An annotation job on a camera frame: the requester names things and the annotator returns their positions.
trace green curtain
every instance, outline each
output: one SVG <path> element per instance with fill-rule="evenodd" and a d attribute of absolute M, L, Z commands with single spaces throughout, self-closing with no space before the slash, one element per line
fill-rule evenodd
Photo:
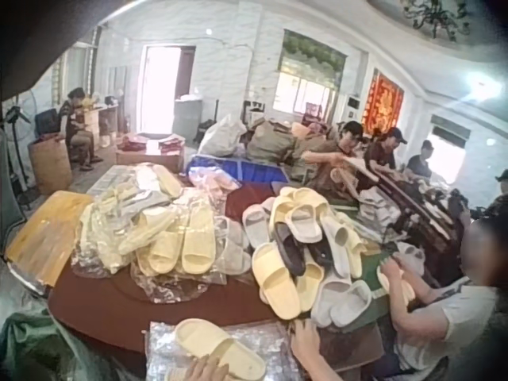
<path fill-rule="evenodd" d="M 279 70 L 333 90 L 341 87 L 347 56 L 302 34 L 284 29 Z"/>

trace wooden board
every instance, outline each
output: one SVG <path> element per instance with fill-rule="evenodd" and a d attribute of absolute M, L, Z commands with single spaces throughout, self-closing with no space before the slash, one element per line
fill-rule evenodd
<path fill-rule="evenodd" d="M 93 198 L 57 191 L 33 214 L 7 248 L 7 259 L 39 282 L 55 286 L 72 253 L 81 213 Z"/>

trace ceiling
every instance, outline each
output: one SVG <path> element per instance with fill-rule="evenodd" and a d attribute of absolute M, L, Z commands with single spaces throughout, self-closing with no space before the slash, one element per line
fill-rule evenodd
<path fill-rule="evenodd" d="M 421 31 L 406 25 L 400 16 L 388 17 L 380 3 L 388 4 L 395 12 L 394 4 L 400 6 L 400 0 L 298 0 L 323 17 L 331 17 L 342 25 L 348 26 L 361 36 L 369 39 L 371 46 L 381 49 L 409 73 L 410 77 L 431 94 L 444 95 L 447 98 L 467 101 L 470 87 L 467 81 L 472 72 L 489 75 L 503 84 L 501 96 L 473 106 L 508 121 L 508 59 L 504 43 L 489 33 L 473 34 L 469 42 L 454 44 L 445 39 L 431 39 Z M 471 22 L 471 28 L 477 24 L 491 23 L 485 17 Z"/>

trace ceiling light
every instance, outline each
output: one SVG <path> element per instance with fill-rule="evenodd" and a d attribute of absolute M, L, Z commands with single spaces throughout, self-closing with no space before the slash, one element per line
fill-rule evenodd
<path fill-rule="evenodd" d="M 501 83 L 494 81 L 487 75 L 472 73 L 468 76 L 468 82 L 471 87 L 471 97 L 478 101 L 495 98 L 501 94 Z"/>

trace chair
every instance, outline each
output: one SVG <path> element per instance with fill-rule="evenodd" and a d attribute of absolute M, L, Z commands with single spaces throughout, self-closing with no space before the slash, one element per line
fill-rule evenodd
<path fill-rule="evenodd" d="M 305 113 L 303 114 L 302 124 L 309 126 L 311 123 L 319 123 L 323 118 L 323 106 L 306 103 Z"/>
<path fill-rule="evenodd" d="M 7 138 L 0 129 L 0 257 L 6 250 L 11 230 L 26 222 L 25 215 L 17 203 L 10 183 L 9 162 L 7 161 Z"/>

